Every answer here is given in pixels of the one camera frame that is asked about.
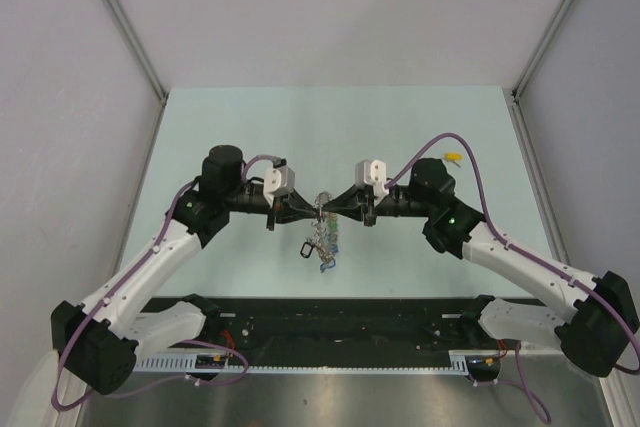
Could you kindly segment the metal disc keyring organizer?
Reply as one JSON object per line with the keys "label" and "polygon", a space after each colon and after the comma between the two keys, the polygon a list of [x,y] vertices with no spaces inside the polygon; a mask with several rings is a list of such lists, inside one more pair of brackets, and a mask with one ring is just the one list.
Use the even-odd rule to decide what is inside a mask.
{"label": "metal disc keyring organizer", "polygon": [[312,222],[315,232],[308,239],[320,259],[319,269],[321,273],[325,273],[336,266],[336,256],[339,253],[338,216],[324,209],[331,200],[332,195],[327,191],[320,192],[316,196],[317,217]]}

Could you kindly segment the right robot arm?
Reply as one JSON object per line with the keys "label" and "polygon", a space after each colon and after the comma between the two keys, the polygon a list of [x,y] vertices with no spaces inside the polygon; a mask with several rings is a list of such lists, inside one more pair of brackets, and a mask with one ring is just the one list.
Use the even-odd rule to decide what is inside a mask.
{"label": "right robot arm", "polygon": [[473,348],[494,339],[559,351],[584,372],[604,378],[627,348],[637,349],[639,317],[628,283],[596,276],[520,246],[454,194],[455,180],[438,159],[420,159],[406,186],[385,187],[381,161],[363,161],[355,184],[323,206],[366,226],[380,217],[422,218],[423,235],[439,253],[482,266],[517,285],[536,304],[481,295],[461,315],[461,335]]}

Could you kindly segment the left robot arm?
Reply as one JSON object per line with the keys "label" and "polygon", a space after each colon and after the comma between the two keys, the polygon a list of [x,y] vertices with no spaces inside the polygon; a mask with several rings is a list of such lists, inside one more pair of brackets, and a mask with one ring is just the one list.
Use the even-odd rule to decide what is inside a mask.
{"label": "left robot arm", "polygon": [[271,165],[263,181],[253,184],[247,171],[256,158],[245,160],[231,145],[210,149],[200,174],[175,194],[159,231],[131,263],[79,304],[63,301],[53,310],[52,344],[60,369],[108,395],[124,384],[137,362],[184,341],[207,347],[219,339],[214,309],[196,296],[146,318],[140,313],[228,225],[232,213],[263,215],[269,229],[317,216],[317,207],[296,192],[286,161],[265,159]]}

